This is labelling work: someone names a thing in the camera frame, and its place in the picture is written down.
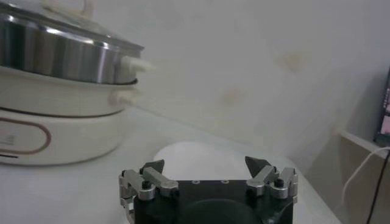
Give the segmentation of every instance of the black cable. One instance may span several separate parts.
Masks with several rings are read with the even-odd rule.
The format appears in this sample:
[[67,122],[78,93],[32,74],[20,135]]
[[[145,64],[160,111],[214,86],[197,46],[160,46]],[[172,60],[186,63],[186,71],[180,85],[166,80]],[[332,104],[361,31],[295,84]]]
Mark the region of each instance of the black cable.
[[378,179],[378,183],[377,183],[377,188],[375,189],[375,194],[374,194],[374,199],[372,200],[372,204],[371,204],[371,208],[370,208],[370,214],[368,216],[368,219],[367,219],[367,222],[366,224],[370,224],[370,221],[371,221],[371,217],[372,217],[372,213],[374,211],[374,208],[375,208],[375,204],[377,202],[377,197],[378,197],[378,193],[379,193],[379,188],[380,188],[380,184],[382,182],[382,178],[383,178],[383,174],[385,172],[385,168],[386,168],[386,165],[389,161],[389,158],[390,158],[390,150],[388,152],[388,155],[386,156],[386,159],[385,161],[383,162],[383,166],[382,166],[382,170],[380,171],[380,174],[379,174],[379,179]]

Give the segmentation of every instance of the white cable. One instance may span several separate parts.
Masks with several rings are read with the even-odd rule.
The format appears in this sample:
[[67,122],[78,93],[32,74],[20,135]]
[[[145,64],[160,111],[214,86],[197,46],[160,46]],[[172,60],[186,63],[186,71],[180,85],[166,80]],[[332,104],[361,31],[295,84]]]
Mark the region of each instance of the white cable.
[[368,162],[368,160],[371,158],[372,155],[377,154],[378,152],[381,152],[383,150],[390,150],[390,147],[383,147],[383,148],[376,149],[375,151],[370,153],[366,157],[366,159],[360,164],[360,166],[354,171],[354,173],[351,175],[351,177],[347,180],[344,187],[342,188],[341,201],[340,201],[340,204],[337,205],[337,207],[336,207],[337,209],[344,204],[345,199],[346,199],[347,188],[348,188],[349,184],[351,183],[351,181],[358,175],[361,168],[363,168],[363,166]]

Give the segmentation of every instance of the screw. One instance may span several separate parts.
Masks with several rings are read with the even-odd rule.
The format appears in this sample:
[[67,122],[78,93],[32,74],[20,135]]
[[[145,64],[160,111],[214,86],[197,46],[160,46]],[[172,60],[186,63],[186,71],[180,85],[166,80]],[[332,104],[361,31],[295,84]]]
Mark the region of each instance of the screw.
[[145,180],[145,181],[142,181],[142,190],[147,190],[147,189],[150,189],[152,187],[152,183]]
[[275,180],[274,184],[275,187],[283,187],[285,185],[285,182],[283,181],[283,179],[278,178]]

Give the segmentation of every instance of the white table surface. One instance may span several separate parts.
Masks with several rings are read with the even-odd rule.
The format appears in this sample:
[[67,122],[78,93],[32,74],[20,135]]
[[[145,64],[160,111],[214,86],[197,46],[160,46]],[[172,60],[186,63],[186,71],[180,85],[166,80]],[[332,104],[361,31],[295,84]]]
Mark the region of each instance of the white table surface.
[[[124,169],[139,169],[163,147],[180,141],[198,141],[266,158],[278,167],[295,165],[224,138],[215,137],[146,111],[130,108],[128,137],[118,149],[90,161],[46,167],[0,164],[1,224],[115,224],[125,223],[119,205],[118,175]],[[299,179],[301,223],[337,223],[303,176]]]

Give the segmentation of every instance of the pot handle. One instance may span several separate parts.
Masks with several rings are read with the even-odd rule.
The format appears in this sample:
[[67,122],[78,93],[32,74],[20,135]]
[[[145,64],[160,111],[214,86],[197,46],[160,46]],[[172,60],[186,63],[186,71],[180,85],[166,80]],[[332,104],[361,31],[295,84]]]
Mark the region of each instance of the pot handle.
[[40,0],[41,5],[44,9],[63,15],[71,20],[77,20],[80,22],[83,19],[91,19],[93,13],[93,2],[92,0],[83,0],[84,7],[82,10],[75,10],[64,5],[61,5],[54,0]]

